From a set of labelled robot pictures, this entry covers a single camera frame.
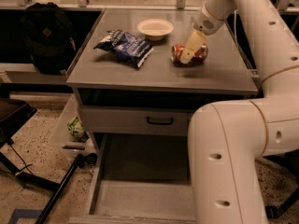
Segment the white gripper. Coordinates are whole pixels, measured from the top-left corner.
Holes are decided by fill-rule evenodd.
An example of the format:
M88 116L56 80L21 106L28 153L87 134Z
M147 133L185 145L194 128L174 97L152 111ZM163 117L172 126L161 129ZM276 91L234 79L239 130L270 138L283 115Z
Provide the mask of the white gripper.
M224 24L225 11L221 7L204 4L200 7L194 18L193 27L196 30L188 38L180 61L184 64L190 62L195 53L206 43L206 35L215 34Z

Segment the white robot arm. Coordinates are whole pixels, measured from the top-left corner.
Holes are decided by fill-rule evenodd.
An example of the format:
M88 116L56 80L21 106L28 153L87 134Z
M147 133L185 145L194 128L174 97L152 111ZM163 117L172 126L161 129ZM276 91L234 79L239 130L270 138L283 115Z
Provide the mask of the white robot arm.
M299 45L270 0L206 0L181 60L187 63L233 11L263 97L211 103L192 115L188 154L197 224L268 224L255 160L298 148Z

